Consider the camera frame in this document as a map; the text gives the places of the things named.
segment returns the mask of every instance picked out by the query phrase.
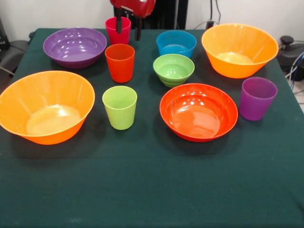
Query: green cup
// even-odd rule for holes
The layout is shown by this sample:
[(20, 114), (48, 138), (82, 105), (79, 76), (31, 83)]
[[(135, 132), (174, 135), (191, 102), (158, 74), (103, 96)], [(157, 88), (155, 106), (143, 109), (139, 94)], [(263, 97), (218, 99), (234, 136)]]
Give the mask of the green cup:
[(113, 128), (125, 130), (133, 125), (136, 101), (137, 93), (127, 86), (114, 86), (104, 92), (104, 108)]

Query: bowl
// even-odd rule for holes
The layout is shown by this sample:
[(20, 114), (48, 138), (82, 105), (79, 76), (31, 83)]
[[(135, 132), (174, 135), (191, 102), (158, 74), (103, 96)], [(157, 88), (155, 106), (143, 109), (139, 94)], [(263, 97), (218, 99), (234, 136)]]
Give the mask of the bowl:
[(170, 30), (161, 33), (156, 39), (160, 55), (180, 54), (191, 58), (196, 47), (196, 38), (185, 31)]
[(194, 63), (188, 57), (179, 54), (159, 56), (153, 63), (158, 78), (168, 87), (183, 84), (192, 75)]
[(271, 35), (244, 24), (209, 28), (202, 35), (201, 42), (214, 70), (231, 78), (252, 76), (275, 58), (279, 50)]
[(44, 52), (59, 65), (84, 69), (94, 64), (106, 47), (105, 36), (91, 28), (66, 28), (50, 35)]
[(169, 90), (160, 102), (161, 117), (179, 137), (207, 142), (228, 133), (238, 120), (234, 101), (210, 85), (190, 83)]
[(0, 95), (0, 125), (12, 134), (50, 145), (75, 135), (95, 101), (91, 84), (67, 71), (44, 71), (11, 84)]

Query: orange cup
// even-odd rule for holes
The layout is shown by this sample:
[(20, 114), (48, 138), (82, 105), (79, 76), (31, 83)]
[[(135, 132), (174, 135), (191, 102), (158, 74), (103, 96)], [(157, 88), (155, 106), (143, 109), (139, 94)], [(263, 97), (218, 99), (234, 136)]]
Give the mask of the orange cup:
[(134, 68), (134, 48), (127, 44), (113, 44), (104, 53), (113, 81), (118, 83), (130, 81)]

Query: small green bowl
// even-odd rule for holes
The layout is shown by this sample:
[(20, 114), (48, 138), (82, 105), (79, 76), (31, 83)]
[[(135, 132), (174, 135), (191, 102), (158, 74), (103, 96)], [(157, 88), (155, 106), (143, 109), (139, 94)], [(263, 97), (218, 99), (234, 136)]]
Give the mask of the small green bowl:
[(153, 63), (158, 78), (168, 87), (183, 84), (192, 75), (194, 63), (186, 56), (166, 54), (159, 56)]

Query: red bowl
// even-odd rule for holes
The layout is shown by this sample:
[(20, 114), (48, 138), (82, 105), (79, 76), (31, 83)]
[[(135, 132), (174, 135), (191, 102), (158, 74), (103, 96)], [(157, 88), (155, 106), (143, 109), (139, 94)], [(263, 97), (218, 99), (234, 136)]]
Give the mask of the red bowl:
[(169, 90), (161, 99), (161, 117), (179, 137), (207, 142), (228, 133), (238, 120), (232, 98), (210, 85), (191, 83)]

